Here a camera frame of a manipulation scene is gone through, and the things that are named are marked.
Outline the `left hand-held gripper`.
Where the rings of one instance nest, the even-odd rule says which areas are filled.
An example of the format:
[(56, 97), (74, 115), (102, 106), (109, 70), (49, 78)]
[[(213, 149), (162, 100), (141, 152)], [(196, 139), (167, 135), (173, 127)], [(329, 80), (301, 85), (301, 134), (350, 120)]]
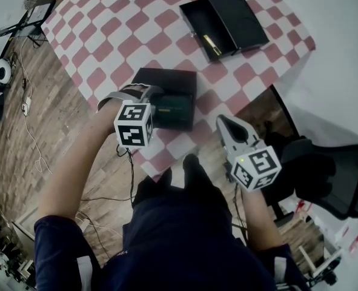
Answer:
[(113, 127), (121, 147), (144, 148), (149, 145), (153, 132), (152, 115), (163, 95), (164, 90), (160, 87), (135, 83), (109, 93), (98, 103), (98, 110), (112, 101), (118, 104)]

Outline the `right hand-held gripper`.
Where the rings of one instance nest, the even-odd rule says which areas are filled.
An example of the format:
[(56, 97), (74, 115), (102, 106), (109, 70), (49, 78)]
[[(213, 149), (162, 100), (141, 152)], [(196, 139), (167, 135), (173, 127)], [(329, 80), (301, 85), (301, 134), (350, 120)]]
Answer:
[(274, 182), (282, 166), (272, 146), (258, 137), (254, 127), (235, 117), (219, 115), (216, 127), (227, 152), (227, 178), (246, 191)]

